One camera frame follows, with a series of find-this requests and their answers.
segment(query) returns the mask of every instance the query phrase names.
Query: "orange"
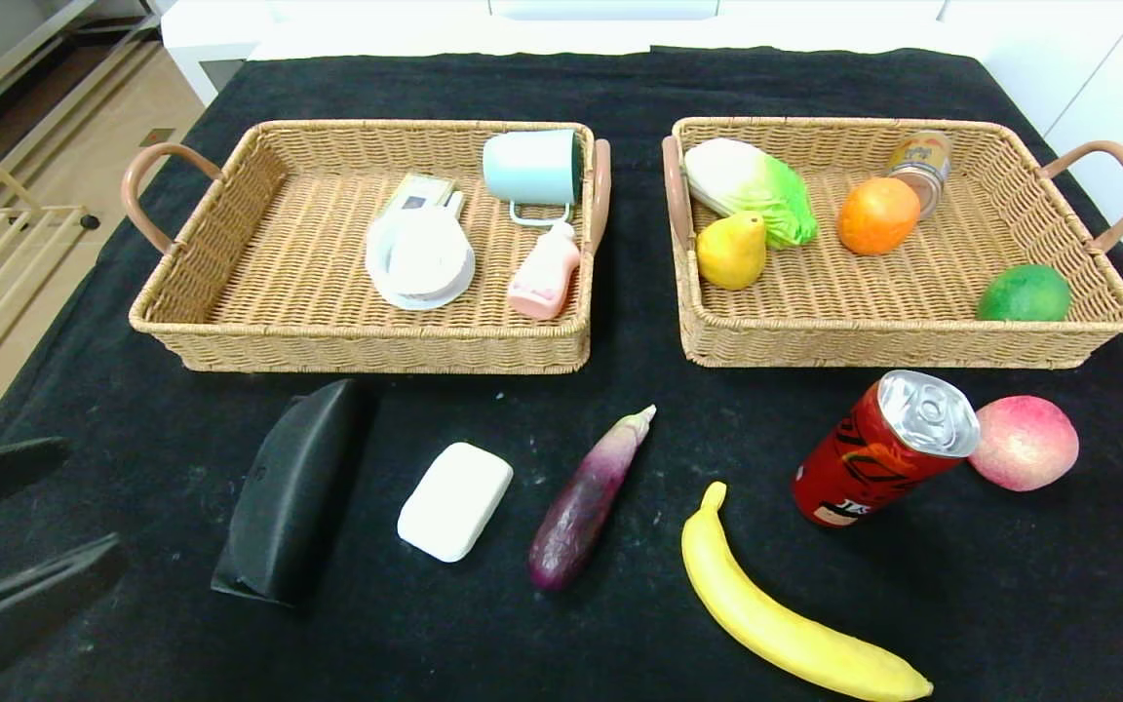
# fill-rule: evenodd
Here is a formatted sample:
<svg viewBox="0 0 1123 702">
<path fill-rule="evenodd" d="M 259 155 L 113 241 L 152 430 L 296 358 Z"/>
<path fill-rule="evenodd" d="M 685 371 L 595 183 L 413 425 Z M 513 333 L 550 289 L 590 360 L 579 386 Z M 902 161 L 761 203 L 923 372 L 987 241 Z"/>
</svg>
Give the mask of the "orange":
<svg viewBox="0 0 1123 702">
<path fill-rule="evenodd" d="M 839 240 L 852 253 L 886 254 L 913 234 L 921 200 L 907 183 L 874 177 L 857 185 L 839 212 Z"/>
</svg>

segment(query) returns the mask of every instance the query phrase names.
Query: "green lime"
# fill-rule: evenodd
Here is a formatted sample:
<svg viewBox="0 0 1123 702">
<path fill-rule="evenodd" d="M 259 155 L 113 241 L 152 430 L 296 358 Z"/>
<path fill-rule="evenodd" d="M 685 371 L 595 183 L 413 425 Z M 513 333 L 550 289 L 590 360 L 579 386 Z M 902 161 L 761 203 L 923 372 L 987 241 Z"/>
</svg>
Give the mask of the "green lime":
<svg viewBox="0 0 1123 702">
<path fill-rule="evenodd" d="M 977 303 L 977 319 L 1058 322 L 1070 303 L 1068 281 L 1056 268 L 1015 266 L 990 281 Z"/>
</svg>

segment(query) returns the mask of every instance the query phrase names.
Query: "red soda can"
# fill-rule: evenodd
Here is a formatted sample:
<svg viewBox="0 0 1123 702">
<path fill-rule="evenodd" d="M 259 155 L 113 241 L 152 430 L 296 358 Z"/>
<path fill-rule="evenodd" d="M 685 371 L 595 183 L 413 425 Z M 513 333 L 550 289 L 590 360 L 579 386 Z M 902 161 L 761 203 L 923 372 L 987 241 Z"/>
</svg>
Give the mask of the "red soda can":
<svg viewBox="0 0 1123 702">
<path fill-rule="evenodd" d="M 819 525 L 843 528 L 960 463 L 979 435 L 973 405 L 950 383 L 886 373 L 803 459 L 796 505 Z"/>
</svg>

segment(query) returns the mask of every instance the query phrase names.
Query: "pink bottle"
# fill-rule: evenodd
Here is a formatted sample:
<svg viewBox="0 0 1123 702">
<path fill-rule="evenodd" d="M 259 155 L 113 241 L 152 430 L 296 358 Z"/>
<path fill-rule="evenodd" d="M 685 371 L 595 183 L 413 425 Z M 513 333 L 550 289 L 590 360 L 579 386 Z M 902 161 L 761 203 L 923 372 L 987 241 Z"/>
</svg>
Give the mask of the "pink bottle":
<svg viewBox="0 0 1123 702">
<path fill-rule="evenodd" d="M 509 306 L 527 317 L 551 320 L 565 304 L 570 274 L 579 265 L 574 227 L 557 222 L 536 240 L 536 248 L 509 281 Z"/>
</svg>

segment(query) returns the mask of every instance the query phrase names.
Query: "wicker basket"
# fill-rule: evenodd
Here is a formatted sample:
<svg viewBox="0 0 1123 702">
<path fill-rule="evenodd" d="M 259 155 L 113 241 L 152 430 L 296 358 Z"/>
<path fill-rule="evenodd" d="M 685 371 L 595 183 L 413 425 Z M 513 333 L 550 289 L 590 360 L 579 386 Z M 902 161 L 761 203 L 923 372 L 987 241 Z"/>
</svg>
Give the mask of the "wicker basket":
<svg viewBox="0 0 1123 702">
<path fill-rule="evenodd" d="M 517 129 L 576 129 L 581 258 L 557 319 L 517 314 L 509 279 L 536 244 L 483 182 L 483 144 Z M 214 180 L 175 241 L 137 203 L 141 173 L 180 154 Z M 363 268 L 366 228 L 409 172 L 454 179 L 476 252 L 449 306 L 405 311 Z M 255 126 L 219 170 L 190 148 L 147 148 L 125 174 L 129 218 L 164 254 L 129 322 L 198 372 L 570 373 L 588 354 L 593 256 L 610 207 L 610 144 L 578 124 L 321 120 Z M 536 208 L 524 209 L 531 217 Z M 541 217 L 544 210 L 537 211 Z"/>
<path fill-rule="evenodd" d="M 943 129 L 952 174 L 932 217 L 900 248 L 856 256 L 834 234 L 848 191 L 885 173 L 901 138 Z M 687 195 L 686 148 L 730 137 L 796 168 L 809 185 L 820 230 L 812 243 L 770 253 L 760 280 L 728 292 L 700 280 L 695 230 L 718 215 Z M 1039 167 L 1011 129 L 986 122 L 690 117 L 665 138 L 665 182 L 678 326 L 687 357 L 703 366 L 971 366 L 1065 368 L 1080 365 L 1123 332 L 1123 281 L 1106 249 L 1123 219 L 1092 239 L 1051 179 L 1090 143 Z M 976 321 L 993 276 L 1020 263 L 1063 274 L 1074 306 L 1060 322 Z"/>
</svg>

